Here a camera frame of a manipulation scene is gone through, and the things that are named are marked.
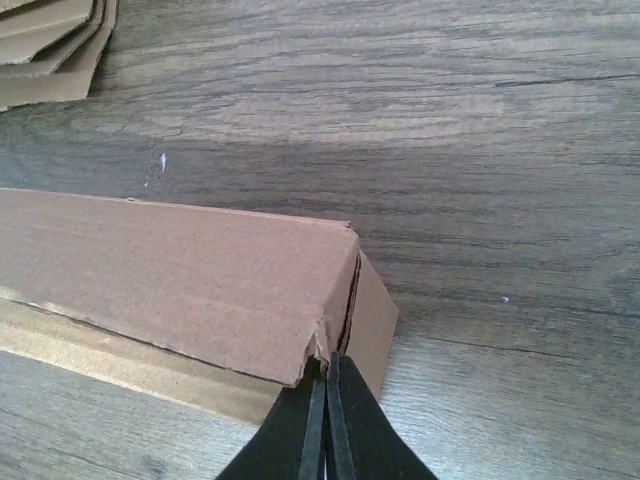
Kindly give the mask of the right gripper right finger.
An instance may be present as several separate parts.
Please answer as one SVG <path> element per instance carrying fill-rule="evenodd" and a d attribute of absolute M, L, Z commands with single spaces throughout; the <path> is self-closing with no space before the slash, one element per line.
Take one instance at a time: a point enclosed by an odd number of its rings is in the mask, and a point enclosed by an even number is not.
<path fill-rule="evenodd" d="M 348 356 L 331 354 L 326 377 L 329 479 L 433 479 L 397 434 Z"/>

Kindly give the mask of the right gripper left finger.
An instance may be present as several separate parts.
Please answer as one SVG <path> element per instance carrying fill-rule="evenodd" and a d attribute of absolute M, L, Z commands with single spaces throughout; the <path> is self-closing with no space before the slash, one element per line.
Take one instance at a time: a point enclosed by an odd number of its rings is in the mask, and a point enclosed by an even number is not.
<path fill-rule="evenodd" d="M 260 428 L 217 479 L 324 479 L 325 397 L 320 364 L 310 360 L 297 386 L 280 391 Z"/>

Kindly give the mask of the cardboard box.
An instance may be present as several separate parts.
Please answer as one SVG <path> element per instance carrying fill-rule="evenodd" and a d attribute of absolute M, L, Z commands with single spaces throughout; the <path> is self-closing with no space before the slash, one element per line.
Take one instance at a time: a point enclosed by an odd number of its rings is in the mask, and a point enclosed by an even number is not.
<path fill-rule="evenodd" d="M 259 424 L 333 352 L 379 394 L 397 318 L 343 221 L 1 192 L 12 354 Z"/>

